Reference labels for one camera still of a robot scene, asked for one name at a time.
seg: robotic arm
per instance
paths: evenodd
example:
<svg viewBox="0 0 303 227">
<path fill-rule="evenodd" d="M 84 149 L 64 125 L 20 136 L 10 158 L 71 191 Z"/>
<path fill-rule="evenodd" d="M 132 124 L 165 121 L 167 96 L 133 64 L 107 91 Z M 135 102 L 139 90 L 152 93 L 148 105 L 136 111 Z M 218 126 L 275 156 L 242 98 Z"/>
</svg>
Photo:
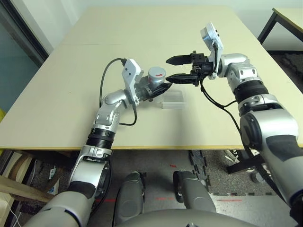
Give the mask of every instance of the robotic arm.
<svg viewBox="0 0 303 227">
<path fill-rule="evenodd" d="M 25 226 L 86 226 L 96 198 L 104 199 L 111 178 L 110 155 L 120 115 L 128 107 L 164 93 L 171 83 L 148 80 L 133 59 L 123 59 L 125 90 L 104 97 L 86 144 L 82 147 L 67 191 L 55 196 Z"/>
<path fill-rule="evenodd" d="M 222 54 L 223 45 L 217 30 L 209 23 L 201 31 L 211 50 L 209 57 L 193 52 L 174 56 L 166 61 L 173 65 L 192 63 L 190 74 L 174 74 L 166 80 L 172 83 L 201 85 L 203 80 L 227 78 L 235 95 L 240 113 L 240 133 L 245 148 L 260 152 L 291 216 L 301 223 L 303 206 L 303 151 L 297 144 L 298 124 L 292 115 L 269 94 L 257 69 L 247 56 L 239 53 Z"/>
</svg>

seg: floor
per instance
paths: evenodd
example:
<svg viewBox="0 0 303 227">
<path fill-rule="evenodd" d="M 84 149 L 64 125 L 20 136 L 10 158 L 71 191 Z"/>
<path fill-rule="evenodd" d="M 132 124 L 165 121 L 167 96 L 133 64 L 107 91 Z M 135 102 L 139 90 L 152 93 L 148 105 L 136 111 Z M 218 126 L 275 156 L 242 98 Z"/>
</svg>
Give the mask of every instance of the floor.
<svg viewBox="0 0 303 227">
<path fill-rule="evenodd" d="M 216 166 L 223 158 L 219 151 L 212 152 L 212 160 L 208 160 L 208 166 Z M 187 151 L 115 151 L 113 154 L 113 181 L 109 194 L 104 204 L 90 218 L 88 226 L 111 226 L 114 211 L 115 199 L 118 189 L 126 175 L 131 171 L 146 173 L 146 191 L 144 212 L 163 209 L 184 209 L 184 204 L 175 200 L 173 192 L 172 174 L 179 169 L 192 171 Z M 235 184 L 239 182 L 255 184 L 250 180 L 248 173 L 232 175 L 225 174 L 210 176 L 211 184 L 217 184 L 216 188 L 224 191 L 225 196 L 213 195 L 217 212 L 232 216 L 261 227 L 284 227 L 295 226 L 296 222 L 289 217 L 289 208 L 279 197 L 275 195 L 265 195 L 268 185 L 254 185 L 261 196 L 230 196 L 230 193 L 237 193 Z M 246 191 L 246 194 L 254 192 L 245 183 L 238 188 Z"/>
</svg>

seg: black wire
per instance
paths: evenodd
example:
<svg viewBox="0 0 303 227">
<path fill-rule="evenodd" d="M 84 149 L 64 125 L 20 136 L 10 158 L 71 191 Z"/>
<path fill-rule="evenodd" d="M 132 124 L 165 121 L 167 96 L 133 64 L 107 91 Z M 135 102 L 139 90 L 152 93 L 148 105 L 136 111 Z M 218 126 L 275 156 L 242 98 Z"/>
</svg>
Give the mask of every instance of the black wire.
<svg viewBox="0 0 303 227">
<path fill-rule="evenodd" d="M 105 74 L 109 68 L 109 66 L 116 62 L 116 61 L 121 61 L 123 65 L 125 65 L 126 59 L 125 58 L 115 58 L 113 60 L 111 60 L 107 66 L 105 67 L 103 74 L 102 74 L 102 79 L 101 79 L 101 84 L 100 84 L 100 95 L 99 95 L 99 108 L 101 107 L 101 103 L 102 103 L 102 89 L 103 89 L 103 82 L 104 82 L 104 78 L 105 78 Z M 119 123 L 120 125 L 126 125 L 126 126 L 133 126 L 136 124 L 137 122 L 137 107 L 135 105 L 135 103 L 133 103 L 133 110 L 134 110 L 134 122 L 131 124 L 127 124 L 127 123 Z"/>
<path fill-rule="evenodd" d="M 116 201 L 115 201 L 115 206 L 114 206 L 114 213 L 113 213 L 113 219 L 112 219 L 112 227 L 115 227 L 116 206 L 117 206 L 117 201 L 118 201 L 118 196 L 119 196 L 120 190 L 121 190 L 121 188 L 119 188 L 117 196 L 116 196 Z"/>
<path fill-rule="evenodd" d="M 123 61 L 123 60 L 124 60 L 123 58 L 115 58 L 115 59 L 111 60 L 105 67 L 103 74 L 102 74 L 101 84 L 100 84 L 99 108 L 101 107 L 101 103 L 102 103 L 102 88 L 103 88 L 103 82 L 104 82 L 104 77 L 105 77 L 106 71 L 108 70 L 109 66 L 112 63 L 114 63 L 115 61 Z"/>
<path fill-rule="evenodd" d="M 119 123 L 120 125 L 132 126 L 132 125 L 136 124 L 136 122 L 137 122 L 137 107 L 136 107 L 135 103 L 133 103 L 133 110 L 134 110 L 134 122 L 131 123 L 131 124 Z"/>
<path fill-rule="evenodd" d="M 104 202 L 105 198 L 107 197 L 107 194 L 109 192 L 109 187 L 110 187 L 110 184 L 112 182 L 112 177 L 113 177 L 113 168 L 111 166 L 111 163 L 110 163 L 110 158 L 108 159 L 108 165 L 109 165 L 109 182 L 108 182 L 108 186 L 105 190 L 105 194 L 104 196 L 102 197 L 101 201 L 95 206 L 95 208 L 90 212 L 90 217 L 93 216 L 96 211 L 98 210 L 98 208 L 102 205 L 102 203 Z"/>
</svg>

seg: wooden table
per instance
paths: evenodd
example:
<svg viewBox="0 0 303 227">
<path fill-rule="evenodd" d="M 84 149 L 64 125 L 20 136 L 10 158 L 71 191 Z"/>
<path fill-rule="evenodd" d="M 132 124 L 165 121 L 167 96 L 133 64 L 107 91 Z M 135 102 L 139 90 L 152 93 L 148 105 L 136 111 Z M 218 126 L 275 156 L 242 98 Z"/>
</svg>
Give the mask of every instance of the wooden table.
<svg viewBox="0 0 303 227">
<path fill-rule="evenodd" d="M 270 93 L 298 121 L 298 141 L 303 146 L 301 92 L 230 8 L 196 5 L 88 9 L 1 122 L 0 148 L 80 149 L 98 110 L 101 75 L 110 60 L 133 58 L 145 75 L 153 66 L 165 68 L 167 76 L 188 73 L 191 65 L 171 66 L 165 61 L 193 50 L 208 55 L 200 30 L 209 21 L 220 33 L 224 53 L 249 56 Z M 124 88 L 121 71 L 118 63 L 109 69 L 103 94 Z M 219 103 L 234 100 L 226 79 L 207 79 L 205 87 Z M 155 103 L 141 104 L 136 125 L 118 127 L 113 149 L 242 148 L 230 117 L 207 101 L 200 88 L 173 85 L 171 89 L 184 90 L 187 108 L 163 110 Z M 237 105 L 228 109 L 239 121 Z M 133 118 L 130 109 L 121 122 Z"/>
<path fill-rule="evenodd" d="M 303 8 L 273 8 L 273 11 L 258 37 L 260 43 L 265 41 L 276 22 L 303 41 Z"/>
</svg>

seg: red marking on floor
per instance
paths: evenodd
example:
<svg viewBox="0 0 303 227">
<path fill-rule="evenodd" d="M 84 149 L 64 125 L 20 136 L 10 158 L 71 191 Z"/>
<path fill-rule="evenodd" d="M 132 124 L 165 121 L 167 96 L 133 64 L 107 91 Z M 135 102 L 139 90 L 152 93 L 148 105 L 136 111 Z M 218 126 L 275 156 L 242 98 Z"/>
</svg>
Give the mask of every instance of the red marking on floor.
<svg viewBox="0 0 303 227">
<path fill-rule="evenodd" d="M 104 202 L 115 202 L 116 199 L 105 199 Z"/>
<path fill-rule="evenodd" d="M 242 202 L 242 200 L 217 200 L 220 202 Z"/>
<path fill-rule="evenodd" d="M 156 200 L 166 200 L 166 197 L 156 197 Z"/>
</svg>

